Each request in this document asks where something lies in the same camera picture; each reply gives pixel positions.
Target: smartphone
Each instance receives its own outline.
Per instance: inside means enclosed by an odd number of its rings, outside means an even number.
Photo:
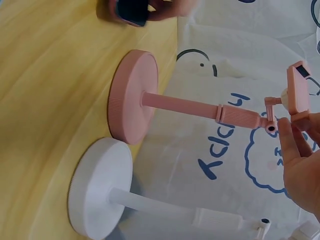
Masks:
[[[147,23],[149,0],[109,0],[111,14],[117,20],[135,27]]]

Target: pink pole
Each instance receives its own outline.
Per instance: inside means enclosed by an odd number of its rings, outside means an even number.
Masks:
[[[148,92],[145,92],[142,96],[142,105],[208,119],[216,119],[218,112],[218,106],[216,105]]]

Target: yellow wooden surface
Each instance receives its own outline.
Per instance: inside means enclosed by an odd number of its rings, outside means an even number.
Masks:
[[[175,19],[135,28],[100,19],[96,8],[92,0],[0,5],[1,240],[85,239],[69,224],[68,187],[87,147],[110,136],[106,103],[118,63],[131,49],[150,51],[160,92],[171,77]]]

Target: white round base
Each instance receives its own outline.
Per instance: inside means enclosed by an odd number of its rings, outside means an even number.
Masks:
[[[74,230],[92,240],[105,239],[125,209],[108,202],[108,194],[112,188],[129,192],[132,175],[132,155],[125,143],[102,138],[90,146],[75,170],[68,195]]]

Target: white phone stand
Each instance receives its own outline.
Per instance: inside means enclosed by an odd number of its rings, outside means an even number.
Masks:
[[[125,206],[212,232],[257,231],[263,240],[270,221],[245,221],[242,216],[205,208],[188,208],[130,192],[133,160],[129,147],[102,138],[89,147],[73,175],[68,214],[74,230],[92,240],[105,239],[117,226]]]

